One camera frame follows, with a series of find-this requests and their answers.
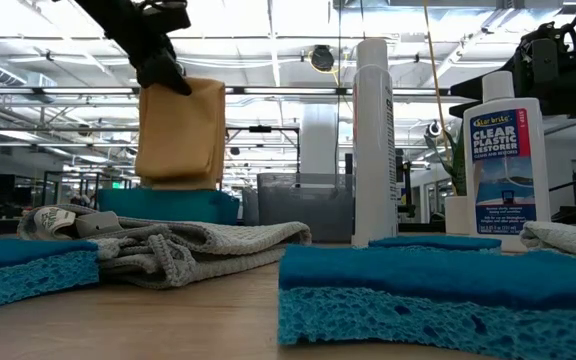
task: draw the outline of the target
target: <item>cellulose sponge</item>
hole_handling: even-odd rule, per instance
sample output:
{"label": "cellulose sponge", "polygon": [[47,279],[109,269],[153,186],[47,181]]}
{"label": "cellulose sponge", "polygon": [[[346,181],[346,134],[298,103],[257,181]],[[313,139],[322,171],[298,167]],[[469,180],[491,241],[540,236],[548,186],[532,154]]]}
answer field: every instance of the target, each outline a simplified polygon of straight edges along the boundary
{"label": "cellulose sponge", "polygon": [[97,282],[96,244],[0,239],[0,305]]}
{"label": "cellulose sponge", "polygon": [[400,250],[458,250],[501,253],[501,240],[470,236],[422,235],[397,236],[371,241],[369,247],[396,248]]}
{"label": "cellulose sponge", "polygon": [[361,339],[576,359],[576,258],[288,248],[279,343]]}

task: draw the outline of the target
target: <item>teal container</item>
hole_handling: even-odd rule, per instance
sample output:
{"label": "teal container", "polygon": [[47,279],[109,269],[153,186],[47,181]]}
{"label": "teal container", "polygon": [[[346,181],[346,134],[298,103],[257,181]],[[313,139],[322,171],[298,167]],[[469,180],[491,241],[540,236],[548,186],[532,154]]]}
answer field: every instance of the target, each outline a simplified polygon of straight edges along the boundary
{"label": "teal container", "polygon": [[101,189],[99,210],[148,220],[236,225],[239,199],[213,190]]}

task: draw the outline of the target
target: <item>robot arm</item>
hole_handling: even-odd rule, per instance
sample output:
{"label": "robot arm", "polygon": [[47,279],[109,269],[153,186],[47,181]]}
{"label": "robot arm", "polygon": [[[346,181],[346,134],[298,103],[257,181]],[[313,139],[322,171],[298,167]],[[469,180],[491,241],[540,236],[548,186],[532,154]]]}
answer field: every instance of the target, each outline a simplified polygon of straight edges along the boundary
{"label": "robot arm", "polygon": [[190,27],[185,0],[75,0],[128,54],[137,82],[147,88],[154,83],[182,95],[191,89],[176,62],[175,50],[166,33]]}
{"label": "robot arm", "polygon": [[[544,115],[576,117],[576,17],[559,29],[553,24],[543,24],[523,36],[513,57],[499,70],[511,71],[515,96],[539,99]],[[564,44],[566,34],[573,39],[572,51]],[[481,100],[481,78],[453,85],[451,95]],[[479,103],[454,106],[450,114],[463,117],[466,109]]]}

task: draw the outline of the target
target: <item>plastic bottle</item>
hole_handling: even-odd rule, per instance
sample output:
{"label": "plastic bottle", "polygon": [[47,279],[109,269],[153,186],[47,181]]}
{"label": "plastic bottle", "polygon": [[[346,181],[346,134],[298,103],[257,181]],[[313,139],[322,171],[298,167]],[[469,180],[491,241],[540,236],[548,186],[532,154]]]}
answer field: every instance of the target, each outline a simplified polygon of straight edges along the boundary
{"label": "plastic bottle", "polygon": [[484,76],[483,104],[464,113],[471,235],[524,251],[526,221],[550,221],[548,172],[539,101],[515,98],[512,74]]}
{"label": "plastic bottle", "polygon": [[353,86],[353,246],[397,236],[397,164],[388,50],[380,39],[357,46]]}

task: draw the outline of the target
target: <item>table surface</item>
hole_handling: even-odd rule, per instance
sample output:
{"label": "table surface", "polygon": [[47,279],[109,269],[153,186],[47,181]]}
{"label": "table surface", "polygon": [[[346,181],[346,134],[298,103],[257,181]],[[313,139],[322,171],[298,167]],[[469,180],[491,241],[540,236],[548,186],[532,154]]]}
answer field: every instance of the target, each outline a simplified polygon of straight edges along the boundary
{"label": "table surface", "polygon": [[488,357],[387,343],[277,346],[277,264],[174,290],[80,289],[0,307],[0,359]]}

